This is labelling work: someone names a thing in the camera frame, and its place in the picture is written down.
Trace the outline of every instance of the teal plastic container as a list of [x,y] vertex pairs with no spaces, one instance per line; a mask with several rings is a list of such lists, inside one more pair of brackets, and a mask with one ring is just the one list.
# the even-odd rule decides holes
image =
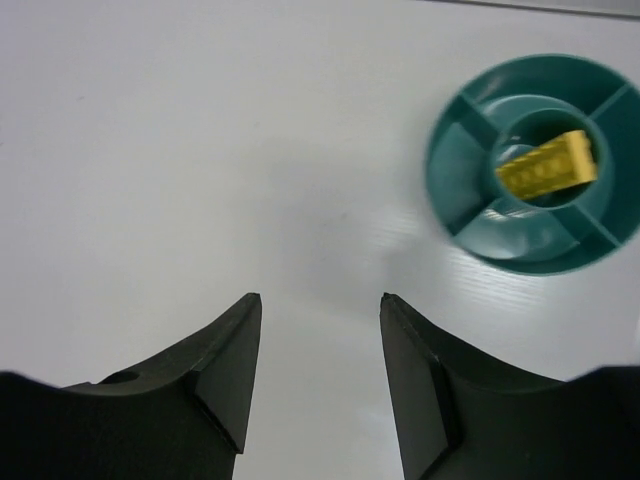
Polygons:
[[[596,181],[531,201],[495,168],[584,130]],[[454,242],[505,270],[546,275],[612,253],[640,225],[640,94],[591,60],[536,55],[498,65],[440,116],[426,160],[428,195]]]

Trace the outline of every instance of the yellow toy block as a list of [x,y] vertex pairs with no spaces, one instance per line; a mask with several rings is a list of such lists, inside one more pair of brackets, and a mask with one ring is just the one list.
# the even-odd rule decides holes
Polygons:
[[574,130],[496,168],[507,189],[522,200],[594,181],[589,139]]

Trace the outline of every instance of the yellow lego brick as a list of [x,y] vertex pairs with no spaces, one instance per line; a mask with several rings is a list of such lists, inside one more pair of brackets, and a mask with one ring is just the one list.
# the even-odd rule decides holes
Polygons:
[[598,175],[582,130],[564,133],[501,165],[496,174],[522,200],[592,182]]

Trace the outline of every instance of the teal bowl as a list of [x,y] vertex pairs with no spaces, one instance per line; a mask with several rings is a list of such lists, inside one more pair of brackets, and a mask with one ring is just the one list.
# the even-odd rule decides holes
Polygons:
[[[598,178],[534,200],[500,164],[584,130]],[[614,70],[568,55],[517,58],[464,86],[438,119],[428,196],[453,241],[498,268],[549,275],[612,253],[640,225],[640,94]]]

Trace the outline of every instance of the white table surface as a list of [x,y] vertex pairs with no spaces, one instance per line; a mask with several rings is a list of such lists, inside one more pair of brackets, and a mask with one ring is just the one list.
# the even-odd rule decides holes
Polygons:
[[384,291],[570,378],[634,359],[640,240],[496,271],[423,190],[439,110],[537,52],[640,83],[640,23],[391,0],[0,2],[0,369],[99,381],[247,291],[263,332],[236,480],[398,480]]

